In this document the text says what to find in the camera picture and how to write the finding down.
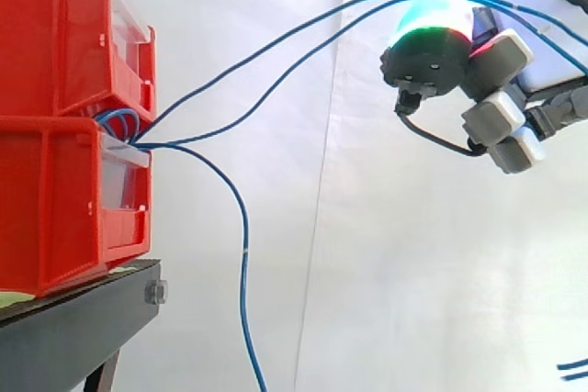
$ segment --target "white wall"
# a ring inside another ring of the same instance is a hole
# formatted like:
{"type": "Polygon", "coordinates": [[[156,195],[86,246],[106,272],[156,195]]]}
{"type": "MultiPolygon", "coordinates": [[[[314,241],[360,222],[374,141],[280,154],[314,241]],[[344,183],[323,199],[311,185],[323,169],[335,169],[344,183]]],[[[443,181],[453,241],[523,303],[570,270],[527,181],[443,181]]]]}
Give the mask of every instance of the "white wall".
{"type": "MultiPolygon", "coordinates": [[[[340,2],[134,0],[158,31],[160,107],[340,2]]],[[[379,75],[401,11],[312,59],[250,122],[195,146],[251,212],[250,321],[270,390],[558,390],[555,364],[588,357],[586,128],[551,141],[549,161],[517,177],[411,136],[379,75]]],[[[240,115],[339,25],[274,50],[151,139],[240,115]]],[[[462,140],[467,105],[437,99],[417,121],[462,140]]],[[[238,210],[195,160],[156,161],[152,256],[170,300],[124,348],[116,390],[256,390],[239,326],[238,210]]]]}

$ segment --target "blue wire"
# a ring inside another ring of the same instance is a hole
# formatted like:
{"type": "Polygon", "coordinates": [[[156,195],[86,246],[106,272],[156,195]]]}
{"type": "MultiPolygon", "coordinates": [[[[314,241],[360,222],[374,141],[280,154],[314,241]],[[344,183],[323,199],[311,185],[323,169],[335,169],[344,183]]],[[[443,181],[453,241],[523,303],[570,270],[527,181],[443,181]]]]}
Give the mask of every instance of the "blue wire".
{"type": "Polygon", "coordinates": [[[249,215],[247,214],[247,207],[243,201],[243,198],[239,194],[237,187],[232,182],[231,178],[227,176],[217,165],[213,162],[202,156],[201,154],[187,149],[186,147],[182,146],[175,146],[172,144],[167,143],[139,143],[135,144],[135,147],[138,149],[146,150],[146,151],[153,151],[156,149],[172,149],[175,151],[181,151],[188,155],[191,155],[203,163],[205,163],[212,171],[217,174],[222,181],[231,189],[232,194],[234,195],[235,199],[237,200],[237,204],[239,205],[239,209],[241,210],[241,216],[243,218],[243,257],[241,260],[241,281],[239,287],[239,310],[241,315],[241,327],[243,329],[243,337],[245,339],[245,346],[247,348],[247,353],[249,354],[249,360],[251,361],[251,365],[254,369],[255,378],[257,379],[257,384],[259,385],[259,389],[262,392],[267,392],[266,381],[264,379],[264,375],[261,370],[261,366],[257,361],[257,356],[255,355],[255,348],[253,339],[251,337],[251,332],[249,331],[249,320],[247,319],[247,273],[248,273],[248,265],[249,265],[249,215]]]}
{"type": "Polygon", "coordinates": [[[298,69],[310,57],[312,57],[314,54],[316,54],[320,50],[322,50],[322,49],[326,48],[327,46],[329,46],[335,40],[339,39],[339,37],[343,36],[349,29],[355,27],[356,25],[358,25],[359,23],[361,23],[362,21],[364,21],[366,18],[375,15],[379,11],[381,11],[383,9],[386,9],[389,6],[393,6],[393,5],[396,5],[396,4],[400,3],[400,2],[405,2],[405,1],[407,1],[407,0],[390,0],[390,1],[384,3],[384,4],[380,5],[380,6],[377,6],[377,7],[373,8],[373,9],[370,9],[365,14],[361,15],[360,17],[356,18],[355,20],[353,20],[352,22],[350,22],[345,27],[341,28],[339,31],[337,31],[336,33],[334,33],[329,39],[325,40],[323,43],[321,43],[319,46],[317,46],[313,50],[307,52],[306,55],[304,55],[297,62],[295,62],[293,65],[291,65],[289,68],[287,68],[287,70],[284,73],[282,73],[282,75],[280,75],[280,77],[269,87],[269,89],[262,95],[262,97],[259,100],[257,100],[257,102],[247,112],[245,112],[239,118],[235,119],[232,123],[230,123],[230,124],[228,124],[228,125],[220,128],[220,129],[213,130],[212,132],[205,133],[204,135],[198,135],[196,137],[186,138],[186,139],[183,139],[183,140],[170,141],[170,144],[180,145],[180,144],[187,144],[187,143],[193,142],[193,141],[205,140],[207,138],[211,138],[211,137],[220,135],[221,133],[226,132],[227,130],[230,130],[230,129],[234,128],[235,126],[238,126],[239,124],[243,123],[261,105],[264,104],[264,102],[267,100],[267,98],[277,89],[278,86],[280,86],[282,84],[282,82],[284,82],[284,80],[286,80],[289,77],[289,75],[291,73],[293,73],[294,71],[296,71],[296,69],[298,69]]]}
{"type": "MultiPolygon", "coordinates": [[[[367,2],[369,0],[350,0],[348,2],[345,2],[329,11],[327,11],[326,13],[323,13],[297,27],[295,27],[294,29],[288,31],[287,33],[283,34],[282,36],[278,37],[277,39],[271,41],[270,43],[268,43],[267,45],[265,45],[262,49],[254,52],[252,55],[250,55],[249,57],[246,57],[245,59],[241,60],[240,62],[234,64],[232,67],[228,68],[227,70],[225,70],[224,72],[220,73],[219,75],[217,75],[215,78],[213,78],[212,80],[210,80],[209,82],[207,82],[206,84],[200,86],[198,89],[193,90],[192,92],[184,95],[182,98],[180,98],[179,100],[177,100],[176,102],[174,102],[170,107],[168,107],[162,115],[160,115],[147,129],[145,129],[143,132],[141,132],[135,139],[136,140],[140,140],[144,135],[146,135],[150,130],[152,130],[155,126],[157,126],[162,120],[164,120],[169,114],[171,114],[174,110],[176,110],[178,107],[182,106],[186,101],[188,101],[190,98],[199,95],[203,92],[205,92],[206,90],[210,89],[212,86],[214,86],[215,84],[217,84],[220,80],[224,79],[226,76],[228,76],[229,74],[241,69],[242,67],[244,67],[246,64],[252,62],[253,60],[257,59],[258,57],[260,57],[261,55],[265,54],[266,52],[268,52],[269,50],[273,49],[274,47],[276,47],[276,45],[278,45],[279,43],[281,43],[282,41],[289,39],[290,37],[294,36],[295,34],[298,34],[299,32],[301,32],[302,30],[309,28],[323,20],[325,20],[328,17],[331,17],[335,14],[340,13],[341,11],[346,10],[347,8],[357,5],[357,4],[361,4],[364,2],[367,2]]],[[[507,2],[505,0],[487,0],[489,2],[494,2],[497,5],[500,6],[505,6],[508,8],[513,8],[513,9],[517,9],[521,12],[527,13],[531,16],[535,16],[535,17],[539,17],[539,18],[543,18],[545,20],[547,20],[549,23],[552,23],[553,25],[557,26],[558,28],[560,28],[561,30],[563,30],[566,34],[568,34],[570,37],[580,41],[582,44],[588,46],[588,39],[583,38],[582,36],[580,36],[579,34],[577,34],[576,32],[574,32],[571,28],[569,28],[568,26],[566,26],[563,22],[557,20],[554,17],[551,17],[545,13],[542,13],[540,11],[536,11],[533,8],[528,8],[526,6],[518,6],[515,5],[511,2],[507,2]]]]}
{"type": "MultiPolygon", "coordinates": [[[[169,143],[174,144],[174,145],[181,145],[181,144],[188,144],[189,142],[206,140],[208,138],[215,137],[217,135],[220,135],[221,133],[224,133],[228,130],[235,128],[236,126],[243,123],[246,119],[248,119],[261,105],[263,105],[264,102],[269,98],[269,96],[277,89],[277,87],[280,86],[296,69],[298,69],[305,61],[307,61],[314,54],[316,54],[320,50],[324,49],[326,46],[330,45],[335,40],[339,39],[339,37],[344,35],[349,29],[351,29],[351,28],[355,27],[356,25],[358,25],[359,23],[363,22],[368,17],[373,16],[374,14],[378,13],[379,11],[381,11],[385,8],[388,8],[390,6],[396,5],[401,2],[406,2],[406,1],[409,1],[409,0],[390,0],[380,6],[377,6],[375,8],[370,9],[362,16],[360,16],[360,17],[356,18],[355,20],[353,20],[352,22],[350,22],[347,26],[341,28],[339,31],[337,31],[335,34],[333,34],[329,39],[325,40],[319,46],[317,46],[314,49],[307,52],[297,62],[292,64],[284,73],[282,73],[282,75],[280,75],[280,77],[269,87],[269,89],[267,89],[267,91],[262,95],[262,97],[259,100],[257,100],[257,102],[255,102],[255,104],[251,108],[249,108],[249,110],[247,110],[247,112],[245,112],[239,118],[235,119],[232,123],[229,123],[220,129],[215,129],[211,132],[207,132],[202,135],[197,135],[195,137],[185,138],[185,139],[181,139],[181,140],[169,141],[169,143]]],[[[496,10],[501,11],[502,13],[506,14],[507,16],[512,17],[514,20],[521,23],[525,28],[529,29],[533,34],[535,34],[537,37],[539,37],[541,40],[543,40],[545,43],[547,43],[552,49],[554,49],[564,59],[566,59],[568,62],[570,62],[575,67],[577,67],[580,71],[582,71],[584,73],[584,75],[588,76],[588,68],[586,68],[580,62],[578,62],[576,59],[574,59],[568,52],[566,52],[564,49],[562,49],[559,45],[557,45],[551,39],[549,39],[546,36],[544,36],[543,34],[541,34],[536,27],[531,25],[529,22],[527,22],[522,17],[518,16],[516,13],[509,10],[508,7],[496,4],[493,1],[489,1],[489,0],[470,0],[470,1],[476,2],[481,5],[488,6],[492,9],[496,9],[496,10]]]]}
{"type": "Polygon", "coordinates": [[[110,136],[113,136],[116,138],[116,135],[113,134],[114,130],[112,130],[112,128],[108,125],[108,122],[112,118],[118,118],[120,120],[120,124],[122,125],[122,129],[123,129],[123,133],[124,133],[123,140],[126,140],[129,138],[129,125],[127,124],[127,119],[125,119],[126,115],[130,115],[133,118],[133,121],[135,124],[133,136],[130,138],[130,141],[133,142],[135,140],[135,138],[137,137],[137,135],[139,135],[139,130],[141,128],[141,122],[139,121],[139,114],[137,113],[136,110],[131,109],[129,107],[123,107],[121,109],[105,110],[105,111],[99,113],[97,116],[95,116],[95,119],[96,119],[96,123],[98,123],[99,125],[104,127],[110,136]]]}
{"type": "Polygon", "coordinates": [[[107,132],[107,134],[110,135],[112,138],[117,138],[117,133],[108,123],[102,123],[100,126],[102,126],[104,130],[107,132]]]}

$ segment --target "black metal table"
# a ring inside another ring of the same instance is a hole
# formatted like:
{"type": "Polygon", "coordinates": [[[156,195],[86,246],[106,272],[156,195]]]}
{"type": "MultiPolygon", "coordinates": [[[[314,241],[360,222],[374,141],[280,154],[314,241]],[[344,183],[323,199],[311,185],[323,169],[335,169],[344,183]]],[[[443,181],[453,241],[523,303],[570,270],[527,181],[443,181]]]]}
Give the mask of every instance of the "black metal table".
{"type": "Polygon", "coordinates": [[[159,261],[47,299],[0,309],[0,392],[111,389],[121,346],[157,316],[166,284],[159,261]]]}

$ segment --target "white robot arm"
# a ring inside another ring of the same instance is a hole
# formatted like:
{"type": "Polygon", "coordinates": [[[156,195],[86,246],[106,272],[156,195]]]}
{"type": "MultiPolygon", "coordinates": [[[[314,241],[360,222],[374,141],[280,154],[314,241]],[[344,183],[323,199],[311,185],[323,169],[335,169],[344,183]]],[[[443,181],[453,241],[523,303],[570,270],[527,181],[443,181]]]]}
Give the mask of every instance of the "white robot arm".
{"type": "MultiPolygon", "coordinates": [[[[588,39],[588,0],[504,1],[554,17],[588,39]]],[[[588,66],[586,46],[540,18],[518,14],[588,66]]],[[[475,102],[462,115],[469,150],[460,152],[469,156],[488,152],[506,174],[518,174],[545,159],[542,141],[588,119],[588,78],[585,71],[563,60],[528,28],[500,11],[478,8],[473,24],[465,59],[465,43],[455,32],[431,34],[429,29],[426,35],[413,34],[389,47],[382,56],[384,78],[399,87],[396,112],[402,121],[429,139],[435,137],[419,132],[408,116],[422,100],[458,85],[475,102]],[[431,60],[442,62],[431,64],[431,60]]]]}

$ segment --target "black cable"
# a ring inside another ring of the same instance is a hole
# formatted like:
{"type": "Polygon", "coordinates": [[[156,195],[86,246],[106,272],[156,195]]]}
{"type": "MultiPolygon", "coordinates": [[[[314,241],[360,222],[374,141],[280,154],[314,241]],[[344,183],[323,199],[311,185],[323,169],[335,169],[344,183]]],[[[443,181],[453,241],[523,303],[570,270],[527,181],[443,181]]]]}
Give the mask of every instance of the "black cable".
{"type": "Polygon", "coordinates": [[[439,138],[436,135],[433,135],[432,133],[422,130],[421,128],[416,126],[406,115],[398,114],[398,117],[401,119],[404,126],[406,126],[411,132],[415,133],[419,137],[434,142],[438,146],[445,147],[446,149],[454,151],[455,153],[459,153],[464,156],[469,156],[470,158],[477,158],[479,156],[482,156],[487,151],[487,149],[484,146],[481,146],[480,144],[474,144],[470,140],[468,141],[468,145],[472,148],[472,150],[465,149],[456,144],[453,144],[452,142],[443,140],[442,138],[439,138]]]}

